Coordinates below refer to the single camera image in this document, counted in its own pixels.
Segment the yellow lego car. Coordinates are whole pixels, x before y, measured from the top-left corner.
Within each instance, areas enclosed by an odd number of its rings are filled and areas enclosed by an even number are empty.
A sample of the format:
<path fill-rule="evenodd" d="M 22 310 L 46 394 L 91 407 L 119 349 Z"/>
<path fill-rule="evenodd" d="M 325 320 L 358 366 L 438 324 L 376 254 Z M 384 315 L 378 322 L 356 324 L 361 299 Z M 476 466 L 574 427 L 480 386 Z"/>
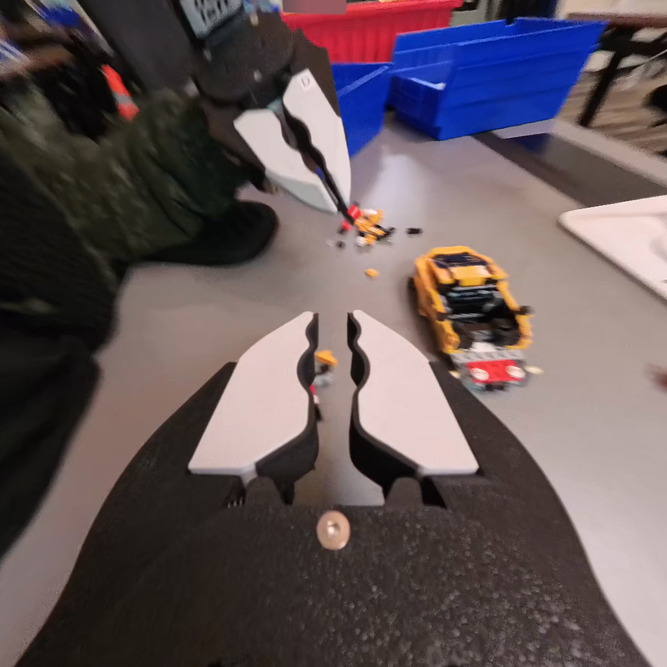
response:
<path fill-rule="evenodd" d="M 507 273 L 466 246 L 435 247 L 413 266 L 408 285 L 450 373 L 477 392 L 525 386 L 534 311 L 513 297 Z"/>

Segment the orange traffic cone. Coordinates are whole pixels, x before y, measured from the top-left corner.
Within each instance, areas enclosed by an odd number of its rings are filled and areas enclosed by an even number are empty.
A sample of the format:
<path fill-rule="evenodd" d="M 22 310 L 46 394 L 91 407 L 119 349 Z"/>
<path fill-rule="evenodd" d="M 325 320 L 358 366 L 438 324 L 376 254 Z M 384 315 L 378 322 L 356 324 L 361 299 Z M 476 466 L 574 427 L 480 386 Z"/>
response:
<path fill-rule="evenodd" d="M 121 75 L 106 64 L 101 66 L 101 71 L 113 95 L 119 114 L 123 119 L 132 121 L 138 114 L 139 108 L 131 97 L 129 90 L 125 87 Z"/>

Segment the white book stand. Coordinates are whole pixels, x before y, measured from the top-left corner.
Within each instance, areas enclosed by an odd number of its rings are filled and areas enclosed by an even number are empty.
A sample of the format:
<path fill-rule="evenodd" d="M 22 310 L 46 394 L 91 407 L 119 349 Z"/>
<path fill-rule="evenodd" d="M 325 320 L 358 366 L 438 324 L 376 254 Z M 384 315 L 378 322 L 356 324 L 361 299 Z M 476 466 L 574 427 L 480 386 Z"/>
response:
<path fill-rule="evenodd" d="M 558 223 L 666 301 L 666 196 L 577 209 Z"/>

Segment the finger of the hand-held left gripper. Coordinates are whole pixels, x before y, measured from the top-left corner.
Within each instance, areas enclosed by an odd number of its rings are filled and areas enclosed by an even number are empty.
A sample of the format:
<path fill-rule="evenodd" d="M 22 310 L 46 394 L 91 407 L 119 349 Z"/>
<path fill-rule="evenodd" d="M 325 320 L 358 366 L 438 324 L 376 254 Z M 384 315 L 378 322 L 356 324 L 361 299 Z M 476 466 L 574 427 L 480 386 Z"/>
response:
<path fill-rule="evenodd" d="M 306 166 L 301 152 L 286 142 L 280 119 L 273 111 L 268 108 L 245 111 L 233 125 L 273 185 L 314 209 L 338 212 L 322 179 Z"/>
<path fill-rule="evenodd" d="M 299 150 L 315 163 L 315 175 L 331 202 L 336 209 L 347 209 L 352 171 L 344 124 L 312 71 L 303 70 L 291 78 L 282 106 Z"/>

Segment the black office chair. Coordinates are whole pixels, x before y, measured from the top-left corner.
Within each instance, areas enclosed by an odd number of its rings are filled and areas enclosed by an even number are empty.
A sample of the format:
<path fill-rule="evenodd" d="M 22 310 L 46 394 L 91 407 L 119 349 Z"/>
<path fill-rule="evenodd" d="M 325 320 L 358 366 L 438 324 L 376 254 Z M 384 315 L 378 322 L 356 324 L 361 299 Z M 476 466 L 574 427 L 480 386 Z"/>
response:
<path fill-rule="evenodd" d="M 106 42 L 147 91 L 190 80 L 190 42 L 170 1 L 80 1 Z"/>

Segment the black table leg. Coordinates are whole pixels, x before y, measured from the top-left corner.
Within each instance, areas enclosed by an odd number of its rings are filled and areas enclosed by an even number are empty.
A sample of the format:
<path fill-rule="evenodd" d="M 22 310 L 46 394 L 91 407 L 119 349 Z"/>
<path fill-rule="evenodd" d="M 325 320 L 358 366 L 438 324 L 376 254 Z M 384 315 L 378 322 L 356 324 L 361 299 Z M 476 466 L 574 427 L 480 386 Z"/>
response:
<path fill-rule="evenodd" d="M 599 50 L 608 51 L 611 56 L 579 115 L 577 121 L 579 126 L 588 128 L 594 120 L 599 107 L 604 103 L 621 62 L 630 55 L 630 43 L 637 31 L 638 29 L 625 25 L 613 25 L 605 30 L 600 40 Z"/>

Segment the red storage bin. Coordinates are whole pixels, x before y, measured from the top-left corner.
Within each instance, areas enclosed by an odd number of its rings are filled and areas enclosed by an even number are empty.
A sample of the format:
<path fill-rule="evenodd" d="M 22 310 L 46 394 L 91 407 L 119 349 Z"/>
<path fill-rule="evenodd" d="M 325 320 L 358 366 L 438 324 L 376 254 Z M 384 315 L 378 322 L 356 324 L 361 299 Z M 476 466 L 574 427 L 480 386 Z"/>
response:
<path fill-rule="evenodd" d="M 328 51 L 332 63 L 389 62 L 396 37 L 448 27 L 463 1 L 368 1 L 340 14 L 282 13 L 294 31 Z"/>

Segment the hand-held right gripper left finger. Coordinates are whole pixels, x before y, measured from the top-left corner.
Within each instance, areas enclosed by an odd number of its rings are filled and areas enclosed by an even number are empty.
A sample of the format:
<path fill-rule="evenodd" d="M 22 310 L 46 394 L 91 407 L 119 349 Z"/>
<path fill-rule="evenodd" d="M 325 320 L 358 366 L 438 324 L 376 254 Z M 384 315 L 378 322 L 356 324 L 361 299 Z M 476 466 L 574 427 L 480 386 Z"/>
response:
<path fill-rule="evenodd" d="M 236 363 L 188 462 L 198 475 L 268 478 L 285 502 L 314 469 L 318 418 L 311 385 L 319 317 L 303 312 L 254 343 Z"/>

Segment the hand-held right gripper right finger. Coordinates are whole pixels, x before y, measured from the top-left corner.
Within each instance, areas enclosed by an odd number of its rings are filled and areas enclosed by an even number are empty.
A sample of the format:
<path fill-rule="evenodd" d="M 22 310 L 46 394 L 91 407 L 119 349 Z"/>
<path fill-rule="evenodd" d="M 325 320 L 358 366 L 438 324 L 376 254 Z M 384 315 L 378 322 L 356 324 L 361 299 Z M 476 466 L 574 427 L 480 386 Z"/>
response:
<path fill-rule="evenodd" d="M 399 479 L 422 492 L 436 478 L 479 474 L 479 462 L 434 364 L 412 342 L 362 310 L 347 314 L 355 384 L 349 454 L 384 498 Z"/>

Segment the red grey lego subassembly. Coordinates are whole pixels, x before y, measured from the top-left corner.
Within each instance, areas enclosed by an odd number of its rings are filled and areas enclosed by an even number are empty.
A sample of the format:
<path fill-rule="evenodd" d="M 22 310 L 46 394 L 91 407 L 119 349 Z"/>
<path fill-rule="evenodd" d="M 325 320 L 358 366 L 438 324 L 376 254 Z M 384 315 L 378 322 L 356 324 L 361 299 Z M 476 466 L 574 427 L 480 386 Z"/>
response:
<path fill-rule="evenodd" d="M 313 398 L 315 418 L 318 422 L 322 421 L 322 412 L 320 405 L 320 393 L 329 388 L 334 380 L 334 371 L 338 366 L 338 360 L 329 350 L 321 350 L 314 354 L 315 376 L 310 385 L 310 392 Z"/>

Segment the orange black lego piece pile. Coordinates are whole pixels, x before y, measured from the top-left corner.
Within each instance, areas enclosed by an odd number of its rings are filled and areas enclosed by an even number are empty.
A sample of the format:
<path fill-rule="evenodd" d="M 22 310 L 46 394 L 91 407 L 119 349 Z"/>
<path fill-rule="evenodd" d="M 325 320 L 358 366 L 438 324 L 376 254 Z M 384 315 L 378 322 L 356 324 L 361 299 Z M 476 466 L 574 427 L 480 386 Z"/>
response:
<path fill-rule="evenodd" d="M 348 208 L 341 208 L 339 215 L 342 222 L 339 224 L 337 239 L 325 240 L 325 245 L 343 249 L 348 245 L 344 236 L 353 237 L 354 246 L 368 248 L 379 241 L 391 241 L 396 233 L 395 227 L 386 226 L 384 213 L 379 209 L 362 208 L 353 203 Z"/>

